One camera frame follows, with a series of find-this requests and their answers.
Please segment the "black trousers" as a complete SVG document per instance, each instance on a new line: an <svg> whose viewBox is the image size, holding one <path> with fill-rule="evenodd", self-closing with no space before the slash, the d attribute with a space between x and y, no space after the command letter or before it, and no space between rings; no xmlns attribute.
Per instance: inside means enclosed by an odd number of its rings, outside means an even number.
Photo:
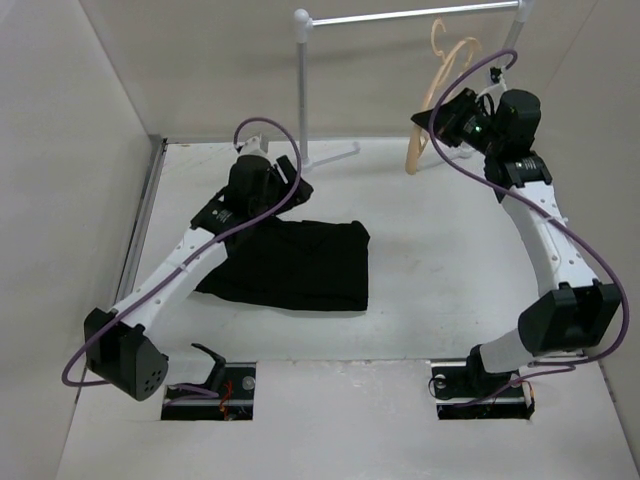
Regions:
<svg viewBox="0 0 640 480"><path fill-rule="evenodd" d="M202 294L294 311L363 312L370 235L358 221L270 218L195 288Z"/></svg>

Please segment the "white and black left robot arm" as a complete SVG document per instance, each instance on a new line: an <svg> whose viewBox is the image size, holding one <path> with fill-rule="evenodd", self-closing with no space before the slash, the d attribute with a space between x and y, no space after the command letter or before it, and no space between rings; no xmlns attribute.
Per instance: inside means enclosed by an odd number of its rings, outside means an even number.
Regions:
<svg viewBox="0 0 640 480"><path fill-rule="evenodd" d="M229 259L264 220L305 203L313 189L301 159L241 154L227 184L190 220L156 270L108 311L94 309L83 329L88 369L136 401L151 397L175 363L152 341L152 328Z"/></svg>

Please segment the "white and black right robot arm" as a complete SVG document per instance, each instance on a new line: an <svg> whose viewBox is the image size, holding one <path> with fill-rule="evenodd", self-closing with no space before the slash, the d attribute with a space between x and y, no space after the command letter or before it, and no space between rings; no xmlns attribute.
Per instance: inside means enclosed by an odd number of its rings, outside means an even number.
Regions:
<svg viewBox="0 0 640 480"><path fill-rule="evenodd" d="M447 397L503 392L520 367L540 357L597 346L623 300L620 287L601 282L567 234L552 176L532 148L540 119L538 97L518 89L497 104L464 89L411 118L444 145L467 144L483 155L481 181L517 228L538 287L515 329L473 347L464 368L446 378Z"/></svg>

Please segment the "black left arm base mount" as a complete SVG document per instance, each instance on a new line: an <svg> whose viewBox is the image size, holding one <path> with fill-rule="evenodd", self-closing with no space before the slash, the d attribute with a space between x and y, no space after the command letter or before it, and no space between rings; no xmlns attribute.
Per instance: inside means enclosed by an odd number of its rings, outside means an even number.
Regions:
<svg viewBox="0 0 640 480"><path fill-rule="evenodd" d="M162 421L251 421L256 391L255 363L228 363L202 385L168 387Z"/></svg>

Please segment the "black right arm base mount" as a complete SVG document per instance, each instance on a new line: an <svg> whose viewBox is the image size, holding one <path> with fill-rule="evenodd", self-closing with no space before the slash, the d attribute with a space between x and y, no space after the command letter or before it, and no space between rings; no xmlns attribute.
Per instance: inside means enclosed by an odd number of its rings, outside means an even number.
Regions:
<svg viewBox="0 0 640 480"><path fill-rule="evenodd" d="M439 420L530 420L536 401L518 371L473 377L462 361L430 364L429 393Z"/></svg>

